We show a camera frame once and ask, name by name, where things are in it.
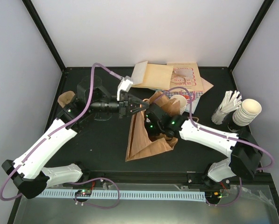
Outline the brown paper bag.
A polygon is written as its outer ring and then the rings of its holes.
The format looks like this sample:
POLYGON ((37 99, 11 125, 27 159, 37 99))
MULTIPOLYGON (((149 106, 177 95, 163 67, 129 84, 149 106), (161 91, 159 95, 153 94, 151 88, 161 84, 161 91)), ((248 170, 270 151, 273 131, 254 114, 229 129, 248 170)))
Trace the brown paper bag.
MULTIPOLYGON (((154 93, 144 102, 156 103, 167 114, 180 114, 180 101, 177 99, 169 99, 166 95, 161 95, 162 92, 154 93)), ((156 133, 157 124, 148 123, 144 111, 132 116, 128 146, 126 151, 125 161, 138 160, 172 151, 178 142, 175 137, 168 137, 163 133, 156 133)))

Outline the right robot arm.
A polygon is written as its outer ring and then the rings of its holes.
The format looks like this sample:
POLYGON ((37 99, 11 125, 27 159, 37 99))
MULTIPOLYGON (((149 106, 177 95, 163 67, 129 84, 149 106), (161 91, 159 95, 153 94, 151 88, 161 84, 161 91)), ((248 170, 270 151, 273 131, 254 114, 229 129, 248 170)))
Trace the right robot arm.
POLYGON ((209 165, 202 175, 200 184, 208 189, 234 176, 253 180, 263 156, 250 132, 219 131, 183 115, 171 116, 155 103, 144 112, 144 125, 150 137, 164 134, 169 138, 181 138, 225 155, 224 160, 209 165))

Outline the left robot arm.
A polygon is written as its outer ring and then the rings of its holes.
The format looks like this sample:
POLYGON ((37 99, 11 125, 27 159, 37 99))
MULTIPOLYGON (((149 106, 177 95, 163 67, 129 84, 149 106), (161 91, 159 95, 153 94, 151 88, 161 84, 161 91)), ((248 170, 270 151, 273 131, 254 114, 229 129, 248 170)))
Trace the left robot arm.
POLYGON ((46 163, 85 126, 86 120, 98 112, 130 116, 149 107, 147 102, 128 93, 129 84, 120 83, 117 96, 106 94, 100 84, 88 88, 78 84, 77 94, 54 119, 50 128, 24 154, 15 160, 5 160, 3 170, 20 194, 28 199, 40 195, 46 188, 63 183, 86 186, 90 175, 79 163, 47 168, 46 163))

